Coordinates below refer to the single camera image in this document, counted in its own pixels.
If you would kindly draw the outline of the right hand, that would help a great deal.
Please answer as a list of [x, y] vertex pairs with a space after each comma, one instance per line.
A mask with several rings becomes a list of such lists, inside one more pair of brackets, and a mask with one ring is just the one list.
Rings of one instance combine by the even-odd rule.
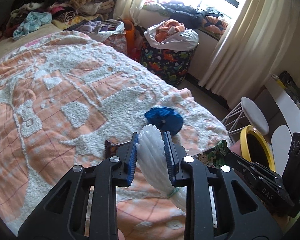
[[275, 219], [279, 227], [282, 231], [286, 230], [286, 227], [289, 223], [290, 217], [288, 215], [285, 215], [283, 217], [278, 216], [277, 214], [273, 214], [272, 217]]

